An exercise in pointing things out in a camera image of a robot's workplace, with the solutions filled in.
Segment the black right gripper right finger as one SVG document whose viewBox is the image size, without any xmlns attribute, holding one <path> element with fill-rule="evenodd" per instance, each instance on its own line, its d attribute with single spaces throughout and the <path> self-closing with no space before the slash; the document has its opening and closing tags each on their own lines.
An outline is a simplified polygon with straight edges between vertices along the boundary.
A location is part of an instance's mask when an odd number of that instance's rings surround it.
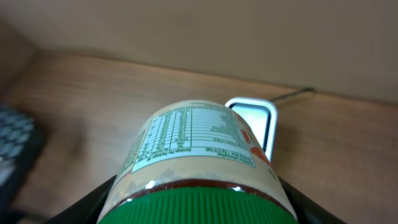
<svg viewBox="0 0 398 224">
<path fill-rule="evenodd" d="M 284 179 L 279 177 L 283 189 L 296 212 L 300 224 L 346 224 L 343 220 L 325 210 Z"/>
</svg>

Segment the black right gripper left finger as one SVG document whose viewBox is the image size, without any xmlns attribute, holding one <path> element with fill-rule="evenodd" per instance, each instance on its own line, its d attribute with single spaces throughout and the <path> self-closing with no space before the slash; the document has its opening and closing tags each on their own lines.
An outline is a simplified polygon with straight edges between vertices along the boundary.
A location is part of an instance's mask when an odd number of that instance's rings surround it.
<svg viewBox="0 0 398 224">
<path fill-rule="evenodd" d="M 112 176 L 66 210 L 44 222 L 44 224 L 96 224 L 115 179 L 116 176 Z"/>
</svg>

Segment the green lid jar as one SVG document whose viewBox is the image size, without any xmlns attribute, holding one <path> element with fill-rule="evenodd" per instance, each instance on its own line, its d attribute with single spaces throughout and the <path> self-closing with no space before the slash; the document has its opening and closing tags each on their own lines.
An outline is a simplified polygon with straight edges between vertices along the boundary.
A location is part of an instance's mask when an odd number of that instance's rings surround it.
<svg viewBox="0 0 398 224">
<path fill-rule="evenodd" d="M 297 223 L 253 131 L 232 109 L 187 100 L 140 128 L 98 223 Z"/>
</svg>

